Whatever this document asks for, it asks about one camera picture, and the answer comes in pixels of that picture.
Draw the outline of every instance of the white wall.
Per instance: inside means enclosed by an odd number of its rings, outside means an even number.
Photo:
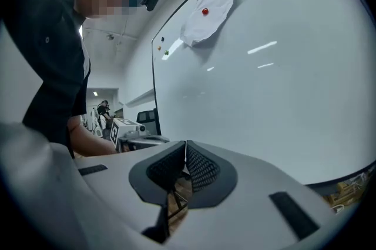
[[[119,85],[119,100],[124,102],[125,105],[135,98],[142,97],[143,94],[153,89],[151,41],[169,16],[171,16],[184,1],[185,0],[166,0],[139,37],[124,67]],[[154,104],[146,105],[145,108],[147,109],[144,109],[144,104],[140,105],[142,106],[137,106],[133,103],[132,107],[125,106],[123,108],[124,116],[128,118],[126,115],[130,115],[134,118],[138,112],[148,110]]]
[[[124,103],[119,102],[119,91],[116,91],[113,96],[113,105],[111,109],[113,109],[114,112],[120,110],[123,108],[123,104]]]
[[[92,66],[88,80],[88,88],[117,89],[120,87],[122,76],[121,71],[116,68],[111,69],[108,67],[106,69],[96,69]]]
[[[133,105],[125,105],[123,107],[124,118],[131,121],[137,120],[137,114],[142,111],[149,111],[155,108],[154,94],[148,95]]]

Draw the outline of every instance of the person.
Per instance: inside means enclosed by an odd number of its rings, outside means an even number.
[[[101,102],[98,105],[98,108],[96,110],[98,112],[98,115],[99,116],[103,115],[106,118],[107,121],[111,119],[111,117],[108,113],[108,101],[104,100],[103,102]]]
[[[99,18],[138,6],[141,0],[12,0],[4,15],[15,45],[43,80],[24,125],[50,142],[82,156],[115,154],[111,142],[80,125],[86,113],[90,60],[79,28],[86,18]]]

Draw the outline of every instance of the white paper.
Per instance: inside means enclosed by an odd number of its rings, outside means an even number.
[[[192,14],[180,31],[180,39],[193,46],[213,35],[218,27],[226,20],[234,0],[197,0]],[[209,13],[202,14],[207,8]]]

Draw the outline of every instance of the whiteboard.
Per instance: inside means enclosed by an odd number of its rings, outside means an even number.
[[[164,136],[263,159],[302,184],[376,160],[376,31],[360,0],[236,0],[190,48],[177,40],[195,1],[152,42]]]

